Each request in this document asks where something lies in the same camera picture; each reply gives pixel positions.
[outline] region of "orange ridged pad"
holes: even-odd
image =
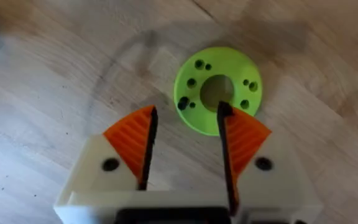
[[[217,119],[230,213],[234,215],[239,205],[237,180],[271,131],[251,115],[222,101]]]
[[[233,108],[232,112],[234,115],[225,117],[224,122],[232,177],[237,180],[271,131],[257,119],[237,108]]]
[[[139,109],[104,132],[106,139],[136,176],[138,182],[142,182],[143,179],[153,110],[155,110],[154,106]]]

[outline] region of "small hole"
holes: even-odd
[[[194,78],[191,78],[189,80],[187,80],[187,87],[188,88],[193,88],[194,86],[196,86],[196,80]]]
[[[113,171],[119,167],[119,161],[116,158],[109,158],[103,162],[102,169],[106,172]]]
[[[257,89],[258,89],[258,83],[252,82],[252,83],[249,84],[249,90],[250,91],[257,91]]]
[[[249,101],[248,100],[243,100],[243,101],[241,101],[240,105],[241,105],[242,109],[246,110],[249,107]]]
[[[196,63],[194,64],[194,66],[197,68],[197,69],[203,69],[204,68],[204,61],[203,60],[197,60]]]
[[[266,157],[260,157],[256,159],[255,165],[263,171],[269,171],[273,169],[273,162],[270,159],[267,159]]]

